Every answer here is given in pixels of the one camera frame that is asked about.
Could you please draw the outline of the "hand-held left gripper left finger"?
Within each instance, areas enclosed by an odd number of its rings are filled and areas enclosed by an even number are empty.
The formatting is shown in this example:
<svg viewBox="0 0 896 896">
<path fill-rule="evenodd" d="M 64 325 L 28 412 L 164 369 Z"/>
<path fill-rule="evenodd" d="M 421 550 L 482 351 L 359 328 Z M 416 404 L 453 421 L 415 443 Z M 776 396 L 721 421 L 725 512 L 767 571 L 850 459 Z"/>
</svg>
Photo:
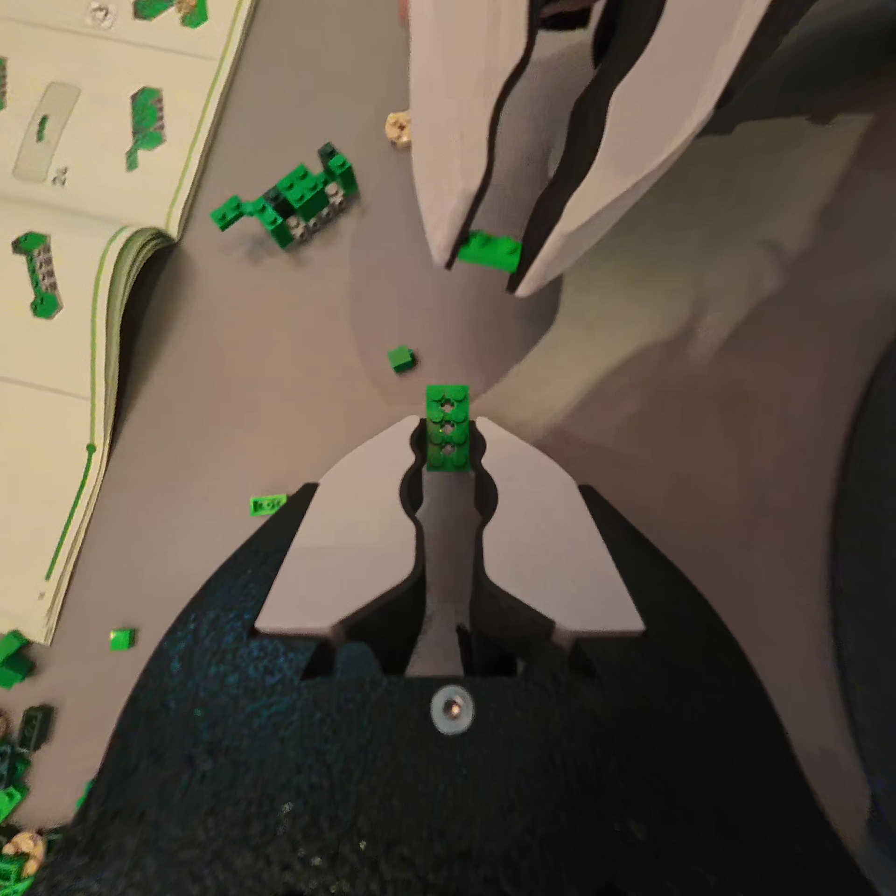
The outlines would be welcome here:
<svg viewBox="0 0 896 896">
<path fill-rule="evenodd" d="M 365 644 L 404 674 L 427 602 L 422 525 L 426 427 L 408 416 L 317 483 L 265 599 L 259 633 Z"/>
</svg>

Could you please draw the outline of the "green and grey brick assembly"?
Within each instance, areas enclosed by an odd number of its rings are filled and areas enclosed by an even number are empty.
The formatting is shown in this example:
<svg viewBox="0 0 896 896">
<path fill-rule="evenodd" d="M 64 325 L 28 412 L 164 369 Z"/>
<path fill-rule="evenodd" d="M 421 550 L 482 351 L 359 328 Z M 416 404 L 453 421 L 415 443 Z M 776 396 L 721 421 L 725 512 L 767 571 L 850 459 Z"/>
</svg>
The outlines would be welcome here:
<svg viewBox="0 0 896 896">
<path fill-rule="evenodd" d="M 231 196 L 210 220 L 225 232 L 242 219 L 257 221 L 283 251 L 301 245 L 342 215 L 360 195 L 351 161 L 330 141 L 317 150 L 320 170 L 301 164 L 257 199 Z"/>
</svg>

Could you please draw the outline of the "dark rounded object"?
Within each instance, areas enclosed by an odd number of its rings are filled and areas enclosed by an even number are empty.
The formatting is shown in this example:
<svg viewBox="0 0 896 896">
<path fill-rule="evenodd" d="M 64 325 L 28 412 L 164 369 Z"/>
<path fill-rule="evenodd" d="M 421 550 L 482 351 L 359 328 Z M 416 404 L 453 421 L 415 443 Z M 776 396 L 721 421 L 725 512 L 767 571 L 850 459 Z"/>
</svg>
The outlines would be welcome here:
<svg viewBox="0 0 896 896">
<path fill-rule="evenodd" d="M 881 894 L 894 894 L 894 347 L 871 375 L 848 432 L 833 505 L 830 585 L 840 691 L 869 790 L 860 863 Z"/>
</svg>

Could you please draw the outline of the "brick instruction booklet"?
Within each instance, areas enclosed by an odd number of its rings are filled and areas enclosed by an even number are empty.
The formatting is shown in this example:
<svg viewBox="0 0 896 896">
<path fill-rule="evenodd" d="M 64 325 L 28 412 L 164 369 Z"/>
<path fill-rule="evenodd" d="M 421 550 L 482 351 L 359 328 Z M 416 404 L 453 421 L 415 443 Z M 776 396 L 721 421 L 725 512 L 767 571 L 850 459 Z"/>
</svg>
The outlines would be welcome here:
<svg viewBox="0 0 896 896">
<path fill-rule="evenodd" d="M 127 299 L 180 240 L 254 2 L 2 2 L 2 632 L 51 644 Z"/>
</svg>

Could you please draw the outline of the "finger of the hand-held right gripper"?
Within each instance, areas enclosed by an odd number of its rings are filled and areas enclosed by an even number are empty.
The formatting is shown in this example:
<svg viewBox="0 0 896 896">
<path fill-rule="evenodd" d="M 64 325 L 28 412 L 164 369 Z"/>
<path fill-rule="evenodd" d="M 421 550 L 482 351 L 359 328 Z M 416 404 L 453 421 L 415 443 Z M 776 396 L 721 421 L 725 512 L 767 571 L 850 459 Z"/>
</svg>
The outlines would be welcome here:
<svg viewBox="0 0 896 896">
<path fill-rule="evenodd" d="M 565 273 L 624 217 L 711 117 L 767 1 L 606 2 L 591 80 L 508 281 L 517 297 Z"/>
<path fill-rule="evenodd" d="M 485 199 L 500 117 L 538 30 L 538 2 L 409 2 L 412 174 L 440 267 L 454 265 Z"/>
</svg>

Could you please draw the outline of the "green studded plate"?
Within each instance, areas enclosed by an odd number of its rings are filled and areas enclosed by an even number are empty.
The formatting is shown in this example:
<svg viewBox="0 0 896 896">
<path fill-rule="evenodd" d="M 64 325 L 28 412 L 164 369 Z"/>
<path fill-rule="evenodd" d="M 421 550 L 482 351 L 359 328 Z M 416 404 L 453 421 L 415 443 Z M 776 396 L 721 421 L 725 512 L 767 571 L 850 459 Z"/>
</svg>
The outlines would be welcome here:
<svg viewBox="0 0 896 896">
<path fill-rule="evenodd" d="M 431 472 L 470 470 L 469 387 L 428 385 L 427 469 Z"/>
</svg>

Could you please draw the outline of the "pile of green bricks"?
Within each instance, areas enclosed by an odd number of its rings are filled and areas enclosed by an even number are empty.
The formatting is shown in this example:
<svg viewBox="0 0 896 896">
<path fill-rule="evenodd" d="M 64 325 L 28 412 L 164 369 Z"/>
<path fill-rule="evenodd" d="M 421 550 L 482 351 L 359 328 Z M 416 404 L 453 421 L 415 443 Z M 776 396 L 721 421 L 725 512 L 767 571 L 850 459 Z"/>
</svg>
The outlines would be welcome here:
<svg viewBox="0 0 896 896">
<path fill-rule="evenodd" d="M 2 635 L 1 689 L 2 696 L 30 678 L 35 671 L 34 661 L 27 655 L 28 639 L 17 630 Z M 10 722 L 8 713 L 1 712 L 1 895 L 26 894 L 37 876 L 70 827 L 63 823 L 52 827 L 22 827 L 11 819 L 28 797 L 28 772 L 34 756 L 49 740 L 55 723 L 56 710 L 49 704 L 27 707 L 17 725 Z M 37 831 L 47 840 L 48 854 L 37 874 L 19 879 L 18 862 L 2 856 L 2 846 L 22 831 Z"/>
</svg>

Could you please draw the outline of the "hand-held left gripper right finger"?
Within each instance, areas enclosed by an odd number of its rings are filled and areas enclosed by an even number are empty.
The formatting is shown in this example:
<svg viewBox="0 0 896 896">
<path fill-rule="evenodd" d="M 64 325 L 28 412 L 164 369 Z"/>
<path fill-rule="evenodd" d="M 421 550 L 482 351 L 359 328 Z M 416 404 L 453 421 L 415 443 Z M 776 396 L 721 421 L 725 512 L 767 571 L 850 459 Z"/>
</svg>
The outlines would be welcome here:
<svg viewBox="0 0 896 896">
<path fill-rule="evenodd" d="M 479 516 L 470 624 L 518 659 L 543 645 L 637 637 L 636 608 L 582 490 L 554 460 L 485 417 L 471 430 Z"/>
</svg>

